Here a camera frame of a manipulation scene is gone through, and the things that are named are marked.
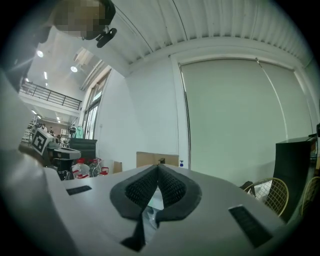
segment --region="machine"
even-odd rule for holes
[[[61,181],[55,170],[32,157],[16,151],[1,156],[6,166],[1,195],[10,214],[51,255],[261,254],[285,227],[271,209],[239,187],[192,170],[146,165],[106,177]],[[145,245],[142,212],[157,187],[164,209]]]

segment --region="mesh vent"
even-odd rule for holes
[[[255,248],[272,238],[265,228],[243,206],[230,208],[229,212]]]
[[[162,193],[164,208],[169,207],[186,194],[186,185],[167,171],[159,172],[158,186]]]
[[[158,177],[150,171],[140,179],[128,185],[125,195],[135,204],[144,209],[152,198],[158,184]]]

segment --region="window shade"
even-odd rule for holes
[[[288,138],[306,137],[312,134],[307,98],[292,70],[260,63],[279,96],[288,130]]]
[[[181,66],[190,119],[191,169],[236,185],[272,177],[286,139],[276,94],[256,61]]]

